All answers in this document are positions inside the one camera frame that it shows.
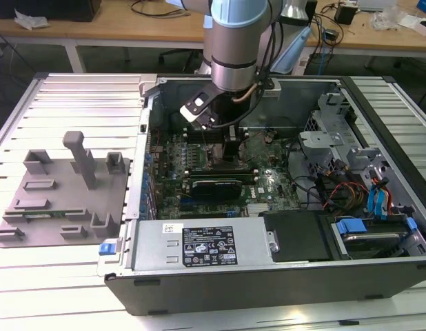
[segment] desk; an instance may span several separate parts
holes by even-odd
[[[316,12],[320,12],[324,5],[334,3],[333,0],[319,0]],[[400,0],[401,10],[408,14],[425,17],[426,15],[416,8],[417,0]],[[325,15],[334,18],[336,11],[330,10]],[[345,36],[340,45],[335,47],[334,54],[367,55],[371,57],[426,57],[426,37],[417,32],[401,27],[400,30],[374,31],[369,20],[371,13],[359,12],[352,24],[342,25]],[[303,74],[309,56],[313,53],[316,44],[316,26],[313,25],[313,35],[308,39],[307,47],[301,55],[301,60],[295,68],[294,74]],[[337,25],[323,18],[323,26],[340,31]]]
[[[63,46],[74,72],[85,72],[77,46],[203,48],[203,15],[192,13],[177,19],[153,19],[131,11],[131,3],[131,0],[102,0],[92,22],[49,20],[49,28],[33,31],[13,20],[0,19],[0,33],[10,43]],[[173,9],[163,0],[144,6],[144,11],[151,13]]]
[[[318,12],[331,2],[334,0],[320,0]],[[192,13],[178,19],[153,19],[133,13],[130,3],[128,0],[103,0],[93,22],[51,20],[49,28],[33,31],[18,26],[13,20],[0,20],[0,33],[11,43],[64,46],[74,72],[85,72],[77,46],[203,48],[203,15]],[[410,14],[416,14],[416,3],[417,0],[399,2],[402,10]],[[163,2],[145,5],[147,12],[166,12],[172,8]],[[333,17],[334,13],[335,10],[330,10],[326,15]],[[335,54],[426,57],[426,37],[404,27],[399,31],[374,31],[369,25],[370,17],[371,14],[361,12],[350,26],[343,26],[345,37],[334,49]],[[328,28],[332,26],[328,20],[323,23]],[[316,44],[317,38],[311,36],[294,74],[303,74]]]

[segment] power supply label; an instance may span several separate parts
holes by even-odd
[[[183,229],[183,265],[212,267],[238,264],[232,226]]]

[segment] white paper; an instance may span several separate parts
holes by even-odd
[[[406,14],[403,18],[398,22],[399,25],[405,26],[406,28],[413,29],[415,25],[421,21],[420,17],[412,16]]]
[[[183,223],[164,223],[163,233],[182,233],[183,228]]]
[[[15,15],[17,16],[14,21],[15,23],[23,26],[25,29],[32,30],[33,28],[45,28],[50,26],[48,20],[45,17],[31,17],[17,12],[15,9]]]

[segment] motherboard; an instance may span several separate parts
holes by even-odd
[[[285,167],[290,139],[276,132],[246,132],[239,155],[222,158],[221,143],[187,133],[155,130],[150,138],[157,219],[257,217],[301,203]]]

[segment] gray floor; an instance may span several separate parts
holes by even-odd
[[[18,45],[17,50],[39,72],[71,72],[65,50],[61,46]],[[123,60],[123,50],[111,47],[80,47],[88,72],[160,72],[181,73],[188,54],[173,54],[158,63],[163,49],[130,48],[132,60]],[[23,82],[30,82],[32,71],[14,54],[10,67],[12,50],[5,47],[0,58],[0,127],[24,92]],[[398,59],[378,57],[370,69],[365,69],[367,57],[335,55],[324,70],[328,75],[392,76],[416,102],[426,91],[426,59],[403,59],[400,68],[395,68]],[[311,63],[306,74],[317,74],[319,60]],[[201,63],[195,59],[187,72],[192,72]],[[426,112],[426,98],[421,108]]]

